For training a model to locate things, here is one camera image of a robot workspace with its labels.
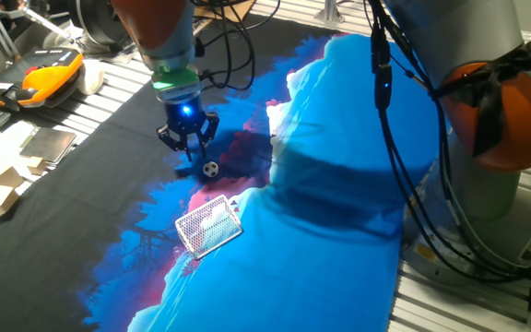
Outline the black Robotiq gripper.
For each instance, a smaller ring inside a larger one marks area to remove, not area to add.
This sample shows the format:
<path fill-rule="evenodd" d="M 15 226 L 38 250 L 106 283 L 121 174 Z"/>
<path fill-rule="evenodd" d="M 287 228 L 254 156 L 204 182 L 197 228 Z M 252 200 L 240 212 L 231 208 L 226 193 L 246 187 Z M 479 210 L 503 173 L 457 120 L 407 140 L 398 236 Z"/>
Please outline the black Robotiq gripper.
<path fill-rule="evenodd" d="M 192 156 L 187 136 L 196 134 L 202 156 L 207 155 L 208 143 L 214 139 L 219 124 L 216 113 L 205 113 L 199 94 L 185 100 L 164 104 L 167 123 L 157 129 L 157 135 L 173 151 L 183 151 L 189 161 Z"/>

